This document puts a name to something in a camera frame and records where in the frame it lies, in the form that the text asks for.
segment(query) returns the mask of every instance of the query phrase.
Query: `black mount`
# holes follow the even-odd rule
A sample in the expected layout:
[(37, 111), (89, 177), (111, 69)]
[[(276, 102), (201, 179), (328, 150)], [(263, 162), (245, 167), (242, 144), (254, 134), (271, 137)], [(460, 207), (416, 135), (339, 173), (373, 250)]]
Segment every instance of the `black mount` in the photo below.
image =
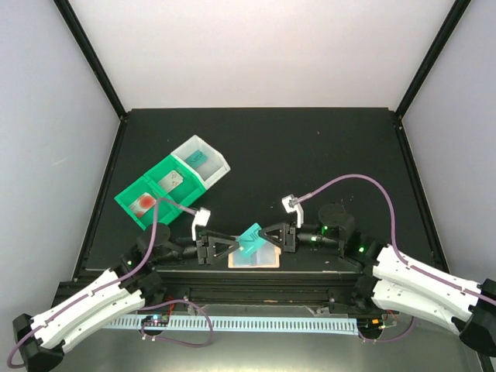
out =
[(236, 238), (230, 235), (204, 229), (198, 232), (196, 247), (198, 249), (198, 263), (200, 265), (213, 265), (218, 260), (223, 260), (228, 254), (237, 250), (239, 243)]
[[(496, 281), (486, 279), (480, 294), (496, 300)], [(496, 308), (483, 300), (469, 308), (472, 316), (467, 322), (456, 317), (451, 321), (460, 331), (460, 340), (478, 353), (496, 357)]]

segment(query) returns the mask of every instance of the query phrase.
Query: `cable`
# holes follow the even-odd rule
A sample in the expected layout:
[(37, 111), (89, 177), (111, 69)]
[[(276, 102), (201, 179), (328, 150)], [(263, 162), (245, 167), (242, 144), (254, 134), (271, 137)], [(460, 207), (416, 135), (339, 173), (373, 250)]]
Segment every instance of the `cable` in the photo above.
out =
[[(155, 236), (157, 234), (157, 223), (158, 223), (158, 208), (159, 208), (159, 204), (161, 202), (166, 202), (166, 203), (172, 204), (172, 205), (174, 205), (175, 207), (179, 208), (180, 210), (182, 210), (184, 212), (187, 212), (187, 213), (189, 213), (191, 215), (195, 215), (195, 211), (193, 209), (191, 209), (191, 208), (184, 207), (183, 205), (180, 205), (180, 204), (176, 203), (175, 201), (172, 201), (172, 200), (170, 200), (168, 198), (158, 198), (157, 201), (155, 202), (155, 206), (153, 207), (153, 223), (152, 223), (152, 233), (151, 233), (151, 237), (150, 237), (150, 244), (148, 245), (148, 249), (146, 250), (145, 256), (143, 257), (143, 259), (141, 260), (141, 262), (139, 262), (136, 265), (136, 267), (134, 269), (132, 269), (128, 274), (123, 275), (121, 277), (118, 277), (114, 281), (110, 281), (110, 282), (108, 282), (106, 284), (103, 284), (100, 287), (96, 288), (95, 290), (92, 291), (93, 294), (96, 293), (96, 292), (98, 292), (98, 291), (101, 291), (101, 290), (103, 290), (103, 289), (105, 289), (107, 287), (110, 287), (111, 285), (114, 285), (116, 283), (120, 283), (122, 281), (125, 281), (127, 278), (132, 277), (139, 270), (141, 270), (141, 268), (146, 264), (146, 262), (148, 261), (148, 259), (150, 258), (151, 254), (152, 254), (153, 244), (155, 243)], [(63, 308), (61, 308), (59, 311), (53, 313), (45, 321), (45, 323), (48, 324), (48, 323), (52, 322), (57, 316), (59, 316), (60, 314), (62, 314), (65, 311), (67, 311), (69, 308), (72, 308), (74, 305), (76, 305), (79, 302), (83, 301), (87, 297), (89, 297), (89, 294), (83, 294), (81, 297), (76, 298), (75, 300), (73, 300), (72, 302), (70, 302), (69, 304), (65, 305)], [(12, 362), (12, 359), (13, 359), (14, 355), (16, 354), (17, 350), (19, 350), (19, 348), (23, 345), (23, 343), (29, 337), (33, 336), (36, 332), (38, 332), (42, 328), (43, 328), (42, 326), (39, 326), (39, 327), (31, 330), (24, 337), (22, 337), (20, 339), (20, 341), (18, 341), (17, 344), (12, 348), (9, 356), (7, 357), (7, 366), (9, 366), (9, 368), (16, 369), (16, 368), (23, 368), (23, 367), (25, 367), (24, 363), (23, 364), (14, 364)]]
[(396, 322), (398, 321), (398, 317), (391, 310), (387, 310), (387, 313), (393, 315), (393, 318)]
[(394, 343), (396, 341), (399, 341), (400, 339), (404, 339), (406, 336), (408, 336), (412, 330), (415, 328), (416, 324), (416, 319), (412, 317), (412, 321), (410, 322), (410, 325), (404, 331), (401, 335), (393, 337), (392, 339), (368, 339), (364, 335), (362, 335), (362, 332), (358, 329), (358, 336), (365, 342), (365, 343)]
[(295, 206), (296, 204), (300, 204), (305, 200), (309, 200), (310, 198), (313, 198), (316, 196), (319, 192), (324, 191), (327, 189), (329, 186), (336, 184), (340, 181), (343, 180), (348, 180), (350, 178), (359, 178), (361, 180), (369, 181), (370, 183), (374, 184), (382, 193), (384, 198), (386, 199), (387, 206), (389, 207), (389, 214), (391, 217), (391, 245), (393, 246), (394, 253), (396, 254), (396, 257), (407, 267), (410, 267), (411, 269), (419, 272), (420, 274), (424, 274), (426, 277), (430, 277), (431, 279), (434, 279), (435, 281), (438, 281), (440, 283), (443, 283), (451, 288), (454, 288), (462, 293), (467, 293), (468, 295), (472, 295), (474, 297), (479, 298), (482, 301), (486, 301), (493, 306), (496, 306), (496, 300), (493, 300), (492, 298), (489, 298), (488, 296), (484, 296), (483, 294), (471, 291), (470, 289), (467, 288), (462, 288), (458, 284), (453, 284), (450, 281), (447, 281), (446, 279), (443, 279), (441, 277), (438, 277), (435, 274), (431, 274), (428, 271), (425, 271), (421, 269), (420, 267), (417, 267), (415, 265), (408, 265), (408, 261), (401, 255), (399, 249), (398, 249), (398, 244), (396, 243), (396, 217), (394, 214), (394, 207), (393, 207), (393, 202), (391, 201), (391, 198), (389, 197), (389, 194), (387, 193), (386, 189), (382, 184), (374, 180), (372, 177), (366, 176), (364, 174), (345, 174), (343, 176), (334, 178), (333, 180), (327, 182), (326, 184), (322, 185), (320, 188), (317, 190), (310, 192), (306, 195), (303, 195), (300, 198), (295, 198), (291, 200), (291, 206)]
[(141, 335), (143, 336), (143, 339), (146, 337), (150, 337), (151, 339), (158, 339), (160, 341), (168, 341), (170, 343), (176, 343), (177, 345), (182, 345), (182, 346), (187, 346), (187, 347), (204, 347), (208, 346), (213, 342), (213, 337), (214, 337), (214, 325), (212, 324), (212, 320), (208, 317), (207, 313), (203, 308), (200, 306), (196, 305), (194, 302), (187, 301), (187, 300), (172, 300), (172, 301), (167, 301), (159, 305), (154, 305), (154, 306), (147, 306), (145, 308), (141, 308), (141, 310), (154, 310), (156, 308), (163, 308), (164, 306), (167, 305), (173, 305), (173, 304), (185, 304), (185, 305), (190, 305), (193, 306), (195, 309), (200, 312), (205, 319), (207, 320), (208, 327), (210, 328), (210, 331), (208, 333), (208, 339), (204, 343), (186, 343), (185, 341), (180, 341), (179, 339), (172, 339), (170, 337), (163, 337), (163, 336), (150, 336), (145, 333), (145, 324), (141, 326)]

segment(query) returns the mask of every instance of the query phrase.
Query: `black table surface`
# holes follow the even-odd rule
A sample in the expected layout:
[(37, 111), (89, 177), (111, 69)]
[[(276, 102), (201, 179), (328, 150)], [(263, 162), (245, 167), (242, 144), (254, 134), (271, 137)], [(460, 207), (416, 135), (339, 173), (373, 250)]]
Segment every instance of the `black table surface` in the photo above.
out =
[[(391, 196), (399, 249), (432, 264), (386, 108), (147, 108), (129, 114), (86, 269), (113, 265), (142, 232), (114, 197), (194, 134), (220, 151), (231, 167), (192, 205), (212, 211), (209, 229), (239, 235), (255, 222), (261, 226), (282, 222), (288, 219), (281, 204), (284, 196), (302, 196), (342, 174), (366, 174)], [(388, 207), (375, 186), (362, 180), (342, 181), (302, 204), (305, 221), (317, 223), (319, 208), (334, 201), (355, 217), (360, 231), (391, 241)], [(182, 213), (170, 224), (172, 233), (191, 234), (191, 221)], [(264, 270), (301, 274), (345, 269), (326, 251), (299, 250), (283, 254), (280, 268)], [(207, 267), (196, 260), (161, 270), (233, 271), (227, 262)]]

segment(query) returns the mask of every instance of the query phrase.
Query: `white clip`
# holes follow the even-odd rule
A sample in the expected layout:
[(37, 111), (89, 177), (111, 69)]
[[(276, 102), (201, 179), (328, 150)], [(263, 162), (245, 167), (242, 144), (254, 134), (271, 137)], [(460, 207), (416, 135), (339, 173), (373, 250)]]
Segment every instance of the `white clip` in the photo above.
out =
[(87, 295), (88, 297), (93, 297), (93, 296), (95, 295), (95, 292), (94, 292), (92, 289), (88, 289), (88, 290), (86, 291), (86, 295)]
[(191, 238), (196, 240), (196, 226), (207, 226), (208, 219), (210, 218), (211, 212), (208, 209), (200, 208), (195, 213), (195, 218), (191, 224)]
[(282, 205), (284, 209), (286, 209), (286, 213), (295, 213), (296, 212), (296, 227), (300, 228), (303, 223), (303, 208), (298, 203), (295, 206), (290, 206), (290, 202), (296, 199), (293, 194), (285, 196), (282, 198)]

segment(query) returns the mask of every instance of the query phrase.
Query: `white cable tray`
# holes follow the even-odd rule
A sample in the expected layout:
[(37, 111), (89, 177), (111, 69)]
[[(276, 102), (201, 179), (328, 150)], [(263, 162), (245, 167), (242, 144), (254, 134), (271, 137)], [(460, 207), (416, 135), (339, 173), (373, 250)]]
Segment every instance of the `white cable tray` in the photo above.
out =
[[(141, 329), (141, 322), (149, 315), (123, 315), (110, 322), (105, 329)], [(220, 332), (290, 332), (339, 333), (358, 335), (356, 319), (337, 318), (276, 318), (211, 316), (215, 331)], [(172, 315), (167, 326), (147, 326), (149, 330), (208, 331), (208, 323), (201, 316)]]

